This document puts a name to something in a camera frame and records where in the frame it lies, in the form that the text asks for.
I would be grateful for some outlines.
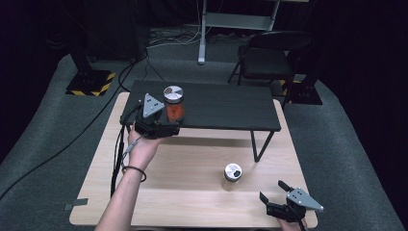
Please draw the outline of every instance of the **stand base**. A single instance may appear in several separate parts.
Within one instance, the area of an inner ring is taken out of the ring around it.
[[[66,94],[74,95],[104,95],[111,85],[115,74],[109,70],[91,70],[78,72],[66,87]]]
[[[321,99],[315,88],[306,87],[302,83],[293,83],[291,103],[322,105]]]

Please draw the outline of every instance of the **metal lid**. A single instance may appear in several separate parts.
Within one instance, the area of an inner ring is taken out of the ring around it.
[[[169,86],[164,91],[165,100],[168,103],[179,103],[183,101],[183,90],[178,86]]]
[[[224,176],[229,181],[238,181],[242,176],[242,168],[237,164],[229,164],[224,170]]]

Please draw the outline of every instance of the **human hand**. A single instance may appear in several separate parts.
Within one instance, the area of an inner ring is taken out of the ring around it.
[[[297,222],[287,222],[284,219],[277,218],[280,226],[282,227],[282,231],[300,231],[299,223]],[[307,227],[307,223],[305,218],[302,219],[303,226]]]
[[[141,135],[135,131],[135,124],[133,124],[132,130],[129,133],[128,143],[130,144],[136,139],[139,139],[140,136]],[[138,167],[145,171],[147,165],[155,156],[161,140],[162,139],[149,140],[141,137],[129,153],[129,166]]]

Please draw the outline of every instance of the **bracelet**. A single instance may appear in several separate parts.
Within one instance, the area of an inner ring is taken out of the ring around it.
[[[123,174],[126,172],[127,168],[131,168],[131,169],[139,171],[143,175],[143,178],[140,180],[141,182],[144,182],[147,179],[146,173],[144,173],[144,171],[142,169],[138,168],[138,167],[133,167],[133,166],[123,167],[122,168],[122,173]]]

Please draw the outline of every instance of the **dark gray table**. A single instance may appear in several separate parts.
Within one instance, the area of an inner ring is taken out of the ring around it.
[[[185,118],[181,127],[250,131],[254,160],[259,162],[274,132],[279,132],[276,109],[269,88],[229,85],[206,85],[171,82],[135,81],[120,123],[132,125],[136,114],[127,115],[149,93],[164,102],[163,90],[178,86],[184,91]],[[269,131],[257,154],[254,131]]]

